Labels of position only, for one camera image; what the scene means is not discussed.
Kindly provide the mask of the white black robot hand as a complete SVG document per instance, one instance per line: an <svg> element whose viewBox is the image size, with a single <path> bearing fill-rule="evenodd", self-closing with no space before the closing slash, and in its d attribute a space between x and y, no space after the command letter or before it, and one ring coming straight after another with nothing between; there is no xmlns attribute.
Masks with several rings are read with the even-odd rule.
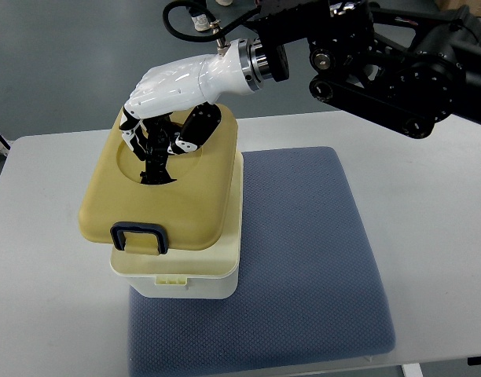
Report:
<svg viewBox="0 0 481 377"><path fill-rule="evenodd" d="M224 93L249 95L270 79L268 63L258 39L232 41L223 54L189 57L149 69L123 106L119 129L129 149L146 160L146 119L162 119L176 111L197 108L205 119Z"/></svg>

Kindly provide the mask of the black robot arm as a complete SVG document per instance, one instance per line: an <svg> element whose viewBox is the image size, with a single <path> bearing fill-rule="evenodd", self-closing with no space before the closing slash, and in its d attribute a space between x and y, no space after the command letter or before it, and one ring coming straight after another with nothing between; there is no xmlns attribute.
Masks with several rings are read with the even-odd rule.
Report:
<svg viewBox="0 0 481 377"><path fill-rule="evenodd" d="M308 41L310 93L411 138L449 115L481 124L481 22L467 6L435 14L367 1L263 1L248 26L266 73L288 77L284 47Z"/></svg>

